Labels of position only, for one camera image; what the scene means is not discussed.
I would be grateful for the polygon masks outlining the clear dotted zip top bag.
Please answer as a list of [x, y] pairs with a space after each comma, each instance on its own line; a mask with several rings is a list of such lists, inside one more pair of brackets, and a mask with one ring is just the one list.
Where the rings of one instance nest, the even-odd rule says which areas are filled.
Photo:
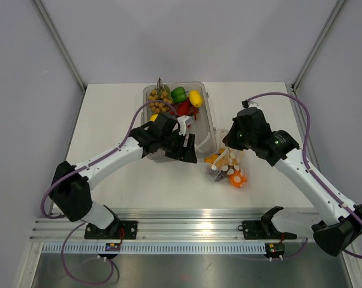
[[208, 133], [201, 143], [195, 145], [196, 152], [201, 152], [201, 149], [207, 146], [208, 141], [216, 140], [220, 146], [201, 161], [206, 167], [207, 177], [214, 183], [223, 182], [236, 189], [242, 189], [248, 183], [245, 171], [245, 152], [225, 146], [222, 140], [227, 134], [226, 129]]

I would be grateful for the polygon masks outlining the orange fruit toy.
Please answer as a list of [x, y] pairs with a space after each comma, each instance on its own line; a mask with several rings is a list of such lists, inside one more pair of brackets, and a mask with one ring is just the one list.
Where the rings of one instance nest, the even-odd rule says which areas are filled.
[[230, 170], [230, 172], [228, 179], [233, 187], [242, 188], [248, 183], [248, 177], [243, 170]]

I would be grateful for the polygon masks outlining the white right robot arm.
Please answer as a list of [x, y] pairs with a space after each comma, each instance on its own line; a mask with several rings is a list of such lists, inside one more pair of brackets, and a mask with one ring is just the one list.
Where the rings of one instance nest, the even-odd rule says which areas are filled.
[[327, 254], [338, 256], [362, 234], [362, 204], [355, 204], [310, 168], [299, 144], [286, 131], [272, 131], [260, 109], [249, 107], [238, 112], [223, 143], [240, 151], [254, 151], [284, 174], [316, 209], [311, 213], [272, 208], [261, 218], [266, 237], [280, 233], [304, 236], [314, 239]]

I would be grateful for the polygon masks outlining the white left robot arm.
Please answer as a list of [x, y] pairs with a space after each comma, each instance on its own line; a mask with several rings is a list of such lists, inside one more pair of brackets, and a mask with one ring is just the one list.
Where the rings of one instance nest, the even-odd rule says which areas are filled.
[[83, 221], [96, 239], [116, 239], [123, 236], [118, 216], [105, 205], [92, 200], [91, 191], [105, 178], [158, 150], [165, 156], [197, 163], [195, 135], [188, 134], [191, 116], [160, 113], [154, 121], [128, 130], [116, 146], [82, 163], [64, 161], [56, 168], [48, 196], [71, 222]]

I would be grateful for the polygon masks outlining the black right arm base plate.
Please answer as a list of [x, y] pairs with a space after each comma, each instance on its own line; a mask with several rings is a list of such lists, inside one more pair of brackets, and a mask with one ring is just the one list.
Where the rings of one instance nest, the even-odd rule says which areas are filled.
[[279, 232], [272, 224], [273, 216], [283, 210], [283, 207], [275, 206], [256, 220], [244, 220], [237, 226], [237, 230], [243, 232], [245, 240], [295, 240], [297, 235]]

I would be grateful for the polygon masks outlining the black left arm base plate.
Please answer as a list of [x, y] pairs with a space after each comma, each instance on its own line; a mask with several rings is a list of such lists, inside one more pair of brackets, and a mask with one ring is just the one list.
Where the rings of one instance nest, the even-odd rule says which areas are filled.
[[127, 239], [134, 240], [137, 237], [137, 221], [115, 220], [105, 229], [100, 229], [94, 224], [88, 224], [85, 228], [85, 239], [112, 240]]

